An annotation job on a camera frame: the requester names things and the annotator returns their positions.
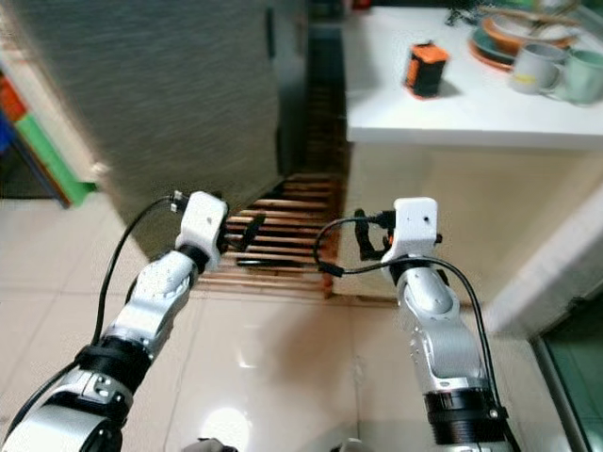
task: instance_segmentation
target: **orange plate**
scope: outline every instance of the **orange plate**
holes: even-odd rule
[[[480,49],[478,49],[478,46],[475,45],[475,42],[473,42],[472,40],[469,40],[468,44],[469,44],[469,52],[471,52],[471,55],[473,57],[477,58],[482,63],[487,64],[488,66],[491,66],[493,68],[500,69],[501,71],[505,71],[505,72],[508,72],[513,68],[512,64],[501,63],[499,61],[490,59],[489,57],[484,55],[482,52],[480,52]]]

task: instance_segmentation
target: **cabinet door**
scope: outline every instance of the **cabinet door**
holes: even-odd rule
[[[106,167],[101,186],[126,221],[174,189],[219,191],[237,210],[280,182],[266,2],[6,7]],[[156,215],[139,230],[141,246],[172,244],[177,219]]]
[[[306,144],[308,7],[306,0],[269,0],[272,61],[279,85],[279,163],[291,172]]]

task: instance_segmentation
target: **mug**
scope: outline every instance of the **mug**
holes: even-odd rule
[[[513,65],[511,87],[525,94],[554,89],[560,80],[564,50],[550,44],[528,43],[519,51]]]
[[[571,50],[561,68],[562,76],[553,89],[545,92],[573,104],[588,105],[603,96],[603,54]]]

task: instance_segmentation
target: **wooden slats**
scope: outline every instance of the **wooden slats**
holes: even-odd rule
[[[305,256],[312,255],[309,248],[286,248],[286,247],[263,247],[259,245],[250,245],[247,247],[249,252],[282,252],[285,254],[300,254]]]
[[[281,207],[288,209],[323,210],[329,207],[326,202],[292,201],[292,200],[258,200],[252,207]]]
[[[312,247],[320,229],[339,213],[339,176],[345,172],[342,162],[347,148],[341,123],[343,104],[337,99],[342,97],[332,87],[311,86],[304,161],[305,171],[312,172],[289,177],[266,198],[228,219],[226,238],[237,242],[253,218],[266,215],[247,249],[226,252],[220,270],[204,278],[212,290],[244,289],[304,299],[331,293],[332,277],[318,271]],[[325,258],[334,258],[334,242],[322,244]],[[239,266],[240,260],[266,266]]]
[[[230,240],[240,240],[243,237],[242,234],[227,234],[226,238]],[[316,239],[313,238],[299,238],[299,237],[280,237],[278,235],[257,235],[255,242],[278,242],[278,243],[293,243],[296,245],[309,245],[313,246]]]
[[[245,231],[245,228],[247,227],[246,224],[235,224],[235,223],[228,223],[228,229],[230,231]],[[276,233],[276,234],[308,234],[308,235],[312,235],[314,237],[316,237],[316,235],[318,234],[318,232],[320,231],[320,228],[322,227],[322,225],[320,226],[310,226],[308,227],[307,225],[304,225],[303,227],[300,227],[298,224],[292,225],[292,227],[279,227],[279,226],[262,226],[259,230],[260,234],[269,234],[269,233]]]
[[[241,216],[236,216],[236,217],[230,217],[228,218],[229,222],[232,223],[250,223],[253,220],[253,217],[241,217]],[[264,222],[264,224],[274,224],[274,225],[279,225],[279,226],[300,226],[300,227],[306,227],[306,226],[311,226],[311,227],[317,227],[318,229],[321,228],[322,226],[324,226],[324,224],[326,223],[326,221],[304,221],[301,220],[299,218],[266,218],[266,221]]]
[[[294,218],[294,219],[323,219],[322,213],[307,213],[307,212],[286,212],[283,210],[241,210],[238,213],[241,217],[249,216],[256,217],[258,215],[266,215],[267,218]]]
[[[313,264],[314,259],[312,257],[304,257],[304,256],[283,256],[282,254],[271,254],[267,252],[228,252],[228,255],[239,258],[239,259],[263,259],[269,261],[289,261],[289,262],[297,262],[301,264]]]

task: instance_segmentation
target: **red object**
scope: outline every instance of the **red object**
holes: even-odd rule
[[[0,107],[8,120],[12,122],[21,119],[26,112],[26,108],[19,99],[19,95],[15,92],[6,77],[0,78]]]
[[[354,0],[352,9],[369,9],[371,0]]]

